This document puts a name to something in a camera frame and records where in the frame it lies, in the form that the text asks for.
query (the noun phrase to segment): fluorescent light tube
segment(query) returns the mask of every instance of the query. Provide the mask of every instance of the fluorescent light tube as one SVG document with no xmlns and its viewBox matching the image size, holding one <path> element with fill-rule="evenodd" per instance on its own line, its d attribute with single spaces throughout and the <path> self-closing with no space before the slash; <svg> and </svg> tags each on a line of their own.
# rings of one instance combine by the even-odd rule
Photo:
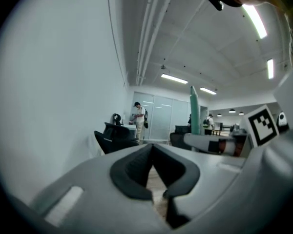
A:
<svg viewBox="0 0 293 234">
<path fill-rule="evenodd" d="M 268 67 L 268 78 L 272 79 L 274 76 L 273 59 L 270 59 L 267 61 L 267 67 Z"/>
<path fill-rule="evenodd" d="M 165 75 L 165 74 L 162 74 L 162 78 L 174 80 L 174 81 L 177 81 L 177 82 L 181 82 L 183 84 L 187 84 L 188 83 L 186 80 L 182 80 L 182 79 L 176 78 L 174 76 L 169 76 L 169 75 Z"/>
<path fill-rule="evenodd" d="M 249 17 L 251 18 L 258 34 L 259 37 L 262 39 L 264 37 L 267 36 L 267 32 L 265 29 L 265 26 L 257 12 L 257 10 L 255 9 L 255 7 L 253 5 L 245 5 L 243 4 L 242 7 L 245 9 L 245 11 L 248 13 Z"/>
<path fill-rule="evenodd" d="M 210 94 L 212 94 L 212 95 L 215 95 L 215 94 L 216 94 L 215 92 L 213 92 L 213 91 L 211 91 L 211 90 L 209 90 L 209 89 L 207 89 L 207 88 L 200 88 L 200 90 L 202 90 L 202 91 L 204 91 L 204 92 L 207 92 L 207 93 L 210 93 Z"/>
</svg>

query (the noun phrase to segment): office chair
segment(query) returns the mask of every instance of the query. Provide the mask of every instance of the office chair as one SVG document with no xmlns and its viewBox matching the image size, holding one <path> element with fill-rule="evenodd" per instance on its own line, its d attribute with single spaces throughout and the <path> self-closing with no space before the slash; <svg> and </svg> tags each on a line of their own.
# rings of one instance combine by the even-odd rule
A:
<svg viewBox="0 0 293 234">
<path fill-rule="evenodd" d="M 114 138 L 123 140 L 137 140 L 137 138 L 132 138 L 130 130 L 123 126 L 113 125 L 105 122 L 105 129 L 103 134 L 108 138 L 113 140 Z"/>
<path fill-rule="evenodd" d="M 132 146 L 138 146 L 138 143 L 135 141 L 118 138 L 109 139 L 106 135 L 98 131 L 94 131 L 94 136 L 96 137 L 97 142 L 102 148 L 104 154 L 109 154 Z"/>
</svg>

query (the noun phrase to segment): white wall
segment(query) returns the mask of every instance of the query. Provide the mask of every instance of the white wall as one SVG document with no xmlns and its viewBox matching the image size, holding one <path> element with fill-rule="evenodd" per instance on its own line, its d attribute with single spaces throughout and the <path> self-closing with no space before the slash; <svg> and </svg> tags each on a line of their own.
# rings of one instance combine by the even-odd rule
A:
<svg viewBox="0 0 293 234">
<path fill-rule="evenodd" d="M 226 99 L 220 98 L 211 100 L 209 102 L 209 110 L 244 107 L 251 105 L 266 104 L 271 102 L 276 102 L 276 99 L 273 96 L 273 90 L 243 97 Z"/>
<path fill-rule="evenodd" d="M 124 74 L 136 70 L 137 49 L 147 0 L 109 0 L 118 56 Z"/>
<path fill-rule="evenodd" d="M 242 116 L 222 116 L 222 117 L 213 117 L 214 118 L 214 122 L 221 122 L 223 123 L 223 125 L 225 126 L 232 126 L 234 124 L 239 124 Z"/>
<path fill-rule="evenodd" d="M 150 95 L 155 95 L 155 96 L 162 96 L 166 98 L 171 98 L 171 99 L 178 99 L 178 100 L 183 100 L 183 101 L 190 101 L 190 94 L 186 93 L 179 93 L 173 90 L 168 90 L 164 88 L 159 88 L 159 87 L 153 87 L 153 86 L 147 86 L 147 85 L 142 85 L 142 86 L 129 86 L 129 90 L 127 93 L 127 99 L 126 99 L 126 106 L 125 106 L 125 117 L 126 119 L 129 118 L 130 112 L 132 109 L 132 100 L 133 100 L 133 94 L 134 92 L 140 92 L 140 93 L 145 93 L 145 94 L 150 94 Z M 204 99 L 199 97 L 199 104 L 201 106 L 208 106 L 209 102 Z"/>
<path fill-rule="evenodd" d="M 23 0 L 0 38 L 0 177 L 29 203 L 97 155 L 127 92 L 107 0 Z"/>
</svg>

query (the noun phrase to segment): desk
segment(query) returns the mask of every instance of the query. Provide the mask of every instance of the desk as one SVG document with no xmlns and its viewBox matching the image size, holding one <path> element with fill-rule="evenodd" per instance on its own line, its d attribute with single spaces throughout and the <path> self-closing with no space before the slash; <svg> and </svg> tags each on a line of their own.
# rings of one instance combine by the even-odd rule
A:
<svg viewBox="0 0 293 234">
<path fill-rule="evenodd" d="M 134 139 L 137 136 L 137 127 L 136 127 L 136 125 L 124 124 L 123 127 L 126 127 L 126 128 L 129 129 L 131 139 Z"/>
<path fill-rule="evenodd" d="M 212 135 L 220 135 L 220 131 L 219 130 L 212 130 L 211 131 L 212 132 Z"/>
</svg>

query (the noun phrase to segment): glass door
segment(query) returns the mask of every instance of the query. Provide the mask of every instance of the glass door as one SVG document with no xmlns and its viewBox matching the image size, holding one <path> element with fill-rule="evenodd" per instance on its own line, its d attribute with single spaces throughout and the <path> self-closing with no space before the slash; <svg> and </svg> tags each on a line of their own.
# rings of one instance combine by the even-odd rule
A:
<svg viewBox="0 0 293 234">
<path fill-rule="evenodd" d="M 150 139 L 167 140 L 170 130 L 172 99 L 156 96 L 154 101 Z"/>
<path fill-rule="evenodd" d="M 208 114 L 207 114 L 207 112 L 208 112 L 208 109 L 207 109 L 207 107 L 203 107 L 203 106 L 201 106 L 200 107 L 201 108 L 201 115 L 200 115 L 200 129 L 201 129 L 201 132 L 200 132 L 200 134 L 201 135 L 204 135 L 205 133 L 205 129 L 204 129 L 204 127 L 203 127 L 203 121 L 207 118 L 207 116 L 208 116 Z"/>
<path fill-rule="evenodd" d="M 173 100 L 170 131 L 174 132 L 175 126 L 187 126 L 190 113 L 188 114 L 188 103 L 181 100 Z"/>
</svg>

